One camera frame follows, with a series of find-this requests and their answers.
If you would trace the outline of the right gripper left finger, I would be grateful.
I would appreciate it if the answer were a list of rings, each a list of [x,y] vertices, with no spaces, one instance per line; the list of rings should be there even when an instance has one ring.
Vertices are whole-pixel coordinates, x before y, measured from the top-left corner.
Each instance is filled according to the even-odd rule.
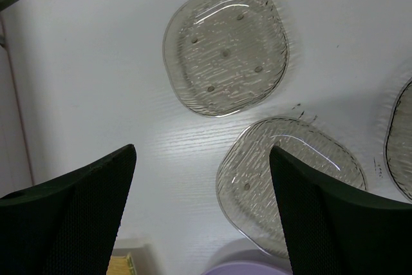
[[[128,144],[1,198],[1,274],[105,274],[136,166]]]

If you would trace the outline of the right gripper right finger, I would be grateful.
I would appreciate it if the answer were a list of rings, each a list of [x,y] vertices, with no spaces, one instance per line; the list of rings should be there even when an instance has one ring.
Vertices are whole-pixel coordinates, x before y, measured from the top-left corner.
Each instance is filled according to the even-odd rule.
[[[270,172],[294,274],[411,274],[411,204],[345,184],[278,146]]]

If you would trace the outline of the purple plastic plate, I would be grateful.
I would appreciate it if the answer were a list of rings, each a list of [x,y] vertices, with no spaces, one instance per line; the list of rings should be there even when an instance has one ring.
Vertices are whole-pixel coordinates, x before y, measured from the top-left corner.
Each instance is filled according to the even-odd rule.
[[[252,261],[233,261],[215,266],[203,275],[287,275],[288,273],[273,265]]]

